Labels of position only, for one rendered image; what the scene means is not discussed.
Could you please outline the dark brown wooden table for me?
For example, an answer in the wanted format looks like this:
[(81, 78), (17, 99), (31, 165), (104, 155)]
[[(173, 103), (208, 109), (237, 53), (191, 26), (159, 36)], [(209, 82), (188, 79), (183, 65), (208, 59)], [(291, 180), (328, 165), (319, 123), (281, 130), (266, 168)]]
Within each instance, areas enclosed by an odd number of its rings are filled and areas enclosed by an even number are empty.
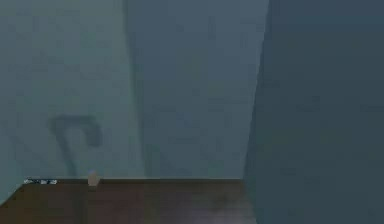
[(239, 180), (84, 180), (24, 184), (0, 224), (257, 224)]

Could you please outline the small beige bottle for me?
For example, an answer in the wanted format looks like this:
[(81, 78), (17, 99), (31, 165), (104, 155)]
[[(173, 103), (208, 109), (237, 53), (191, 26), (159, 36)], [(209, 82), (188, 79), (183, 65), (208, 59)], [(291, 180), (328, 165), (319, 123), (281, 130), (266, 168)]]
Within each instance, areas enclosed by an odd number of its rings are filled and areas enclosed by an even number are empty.
[(100, 178), (96, 171), (90, 171), (87, 177), (87, 183), (91, 187), (97, 187), (99, 184)]

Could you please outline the flat black white patterned object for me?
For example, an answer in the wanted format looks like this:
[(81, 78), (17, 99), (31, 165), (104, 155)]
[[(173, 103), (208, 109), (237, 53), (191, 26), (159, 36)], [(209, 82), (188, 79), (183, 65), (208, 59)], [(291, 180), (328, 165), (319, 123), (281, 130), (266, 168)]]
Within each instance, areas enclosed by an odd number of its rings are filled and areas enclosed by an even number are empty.
[(38, 185), (55, 185), (58, 181), (56, 179), (26, 179), (23, 184), (38, 184)]

